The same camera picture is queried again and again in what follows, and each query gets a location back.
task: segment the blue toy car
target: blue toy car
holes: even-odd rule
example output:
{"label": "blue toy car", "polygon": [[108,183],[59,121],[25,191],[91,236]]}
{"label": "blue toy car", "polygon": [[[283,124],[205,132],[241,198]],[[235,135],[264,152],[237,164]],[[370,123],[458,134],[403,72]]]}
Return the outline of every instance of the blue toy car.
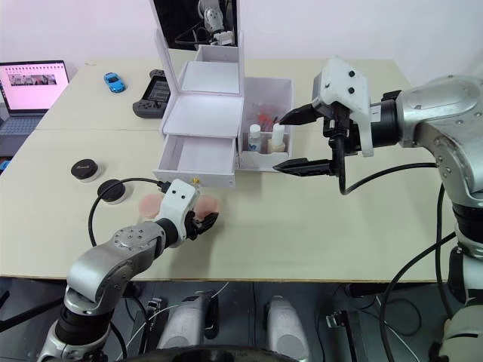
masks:
{"label": "blue toy car", "polygon": [[104,76],[104,81],[106,82],[107,85],[109,85],[109,89],[113,93],[120,93],[124,89],[126,89],[124,82],[115,73],[107,73]]}

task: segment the white wall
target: white wall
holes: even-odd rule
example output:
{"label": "white wall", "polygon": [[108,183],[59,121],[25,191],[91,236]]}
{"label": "white wall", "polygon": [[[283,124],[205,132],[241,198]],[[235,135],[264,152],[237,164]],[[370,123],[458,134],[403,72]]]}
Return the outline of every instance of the white wall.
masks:
{"label": "white wall", "polygon": [[[247,57],[391,58],[411,82],[483,75],[481,0],[241,0]],[[0,60],[156,57],[147,0],[0,0]]]}

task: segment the table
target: table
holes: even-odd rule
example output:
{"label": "table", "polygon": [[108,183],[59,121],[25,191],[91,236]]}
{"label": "table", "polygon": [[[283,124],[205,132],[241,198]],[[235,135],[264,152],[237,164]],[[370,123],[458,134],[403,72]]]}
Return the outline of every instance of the table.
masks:
{"label": "table", "polygon": [[[182,52],[175,60],[192,57]],[[289,77],[295,103],[307,103],[322,60],[247,60],[247,75]],[[390,60],[352,60],[369,78],[372,98],[409,86]],[[109,178],[152,177],[163,139],[159,120],[131,110],[157,60],[94,60],[72,83],[0,176],[0,275],[64,278],[75,258],[90,247],[88,211],[99,184]],[[111,94],[105,72],[128,85]],[[83,96],[84,103],[78,100]],[[294,157],[331,156],[320,124],[294,132]],[[69,170],[93,158],[105,167],[93,183],[80,183]],[[432,161],[422,149],[377,149],[373,158],[346,159],[350,185],[397,164]],[[237,171],[235,189],[202,189],[221,205],[217,224],[196,241],[167,249],[138,280],[210,279],[274,281],[388,281],[435,239],[435,170],[407,170],[374,180],[342,196],[337,179],[296,178],[280,173]],[[130,185],[128,199],[100,204],[94,215],[99,243],[141,220],[137,202],[155,187]],[[444,235],[454,226],[448,202]],[[443,275],[451,246],[443,248]],[[405,281],[433,281],[434,260],[415,265]]]}

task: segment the bottle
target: bottle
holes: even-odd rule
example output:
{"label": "bottle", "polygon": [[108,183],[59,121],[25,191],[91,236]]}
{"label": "bottle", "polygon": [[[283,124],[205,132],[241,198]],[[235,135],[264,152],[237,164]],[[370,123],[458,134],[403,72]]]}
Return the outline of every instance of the bottle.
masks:
{"label": "bottle", "polygon": [[250,133],[248,134],[248,151],[260,152],[262,150],[262,135],[260,133],[260,126],[252,124],[250,126]]}
{"label": "bottle", "polygon": [[281,124],[273,125],[272,138],[267,142],[266,153],[285,151],[284,132],[285,126]]}

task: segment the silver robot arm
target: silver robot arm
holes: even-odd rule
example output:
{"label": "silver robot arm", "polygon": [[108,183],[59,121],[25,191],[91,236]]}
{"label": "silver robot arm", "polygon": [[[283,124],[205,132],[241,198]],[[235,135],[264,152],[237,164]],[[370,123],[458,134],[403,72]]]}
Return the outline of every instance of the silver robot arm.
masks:
{"label": "silver robot arm", "polygon": [[281,124],[324,118],[332,160],[286,161],[276,170],[296,176],[339,177],[345,194],[346,155],[399,143],[424,147],[435,157],[457,218],[458,245],[451,252],[448,286],[465,303],[448,324],[440,361],[471,361],[483,355],[483,80],[436,79],[422,87],[384,94],[370,104],[367,79],[340,58],[314,79],[312,102],[290,111]]}
{"label": "silver robot arm", "polygon": [[112,313],[132,277],[147,270],[165,248],[196,239],[216,221],[215,213],[204,222],[194,219],[198,196],[197,189],[174,180],[156,222],[120,229],[77,258],[67,276],[60,317],[49,329],[38,362],[103,360]]}

